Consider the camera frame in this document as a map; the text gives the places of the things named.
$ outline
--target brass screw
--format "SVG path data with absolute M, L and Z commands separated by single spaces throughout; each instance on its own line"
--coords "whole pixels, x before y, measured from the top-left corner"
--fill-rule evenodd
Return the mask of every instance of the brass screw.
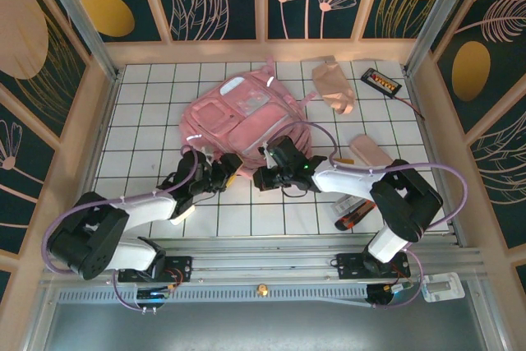
M 257 294 L 259 296 L 267 296 L 269 294 L 269 287 L 267 287 L 265 284 L 259 284 L 257 286 Z

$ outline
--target white grid floor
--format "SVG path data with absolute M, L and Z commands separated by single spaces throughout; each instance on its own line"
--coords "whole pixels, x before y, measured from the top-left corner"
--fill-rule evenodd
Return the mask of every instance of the white grid floor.
M 262 62 L 180 63 L 128 65 L 109 125 L 104 150 L 95 179 L 95 191 L 112 198 L 151 191 L 177 169 L 181 158 L 178 122 L 182 111 L 197 96 L 217 86 L 226 77 L 255 70 Z M 296 99 L 316 90 L 311 71 L 319 62 L 278 62 L 277 77 Z M 335 114 L 319 97 L 307 105 L 307 118 L 326 128 L 339 143 L 342 158 L 355 159 L 348 143 L 366 133 L 391 158 L 408 162 L 427 162 L 415 115 L 398 100 L 386 98 L 359 80 L 369 68 L 394 78 L 403 88 L 400 98 L 409 99 L 400 65 L 387 61 L 340 62 L 355 89 L 358 105 L 346 115 Z M 329 139 L 312 129 L 313 153 L 332 151 Z M 430 169 L 422 174 L 433 186 Z M 292 188 L 289 195 L 301 194 Z M 214 198 L 197 204 L 196 212 L 185 222 L 173 226 L 168 221 L 130 229 L 128 235 L 150 238 L 194 238 L 216 236 L 262 236 L 283 234 L 341 233 L 330 205 L 339 193 L 309 192 L 291 199 L 280 190 L 260 192 L 250 180 L 237 177 L 231 187 Z M 436 219 L 443 216 L 442 211 Z M 349 233 L 375 233 L 383 226 L 374 209 Z M 435 232 L 447 232 L 443 224 Z

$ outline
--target beige cloth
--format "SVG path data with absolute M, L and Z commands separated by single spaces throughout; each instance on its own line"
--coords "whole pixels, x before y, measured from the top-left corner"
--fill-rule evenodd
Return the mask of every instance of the beige cloth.
M 323 100 L 338 114 L 348 114 L 356 95 L 337 62 L 328 62 L 312 71 L 312 80 Z

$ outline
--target metal base plate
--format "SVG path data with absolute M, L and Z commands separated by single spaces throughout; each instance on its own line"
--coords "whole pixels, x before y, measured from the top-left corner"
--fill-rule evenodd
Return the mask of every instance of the metal base plate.
M 164 261 L 164 270 L 171 270 L 175 275 L 179 275 L 179 270 L 183 274 L 183 283 L 190 281 L 191 276 L 191 256 L 166 256 Z M 172 283 L 173 277 L 171 273 L 163 271 L 159 278 L 148 281 L 143 276 L 139 275 L 136 270 L 128 269 L 119 271 L 119 283 Z
M 362 253 L 338 254 L 336 261 L 338 262 L 339 279 L 397 279 L 400 274 L 394 268 L 402 276 L 411 277 L 408 256 L 404 252 L 398 252 L 391 261 L 390 270 L 381 275 L 371 273 L 363 265 Z

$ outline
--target backpack strap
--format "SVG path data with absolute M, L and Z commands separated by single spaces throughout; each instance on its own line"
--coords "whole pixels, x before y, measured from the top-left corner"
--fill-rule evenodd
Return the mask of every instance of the backpack strap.
M 318 96 L 317 92 L 311 92 L 309 95 L 305 96 L 301 102 L 299 102 L 299 107 L 304 109 L 311 100 Z
M 261 68 L 261 71 L 268 74 L 269 76 L 276 76 L 276 68 L 274 59 L 272 57 L 267 57 L 266 65 Z

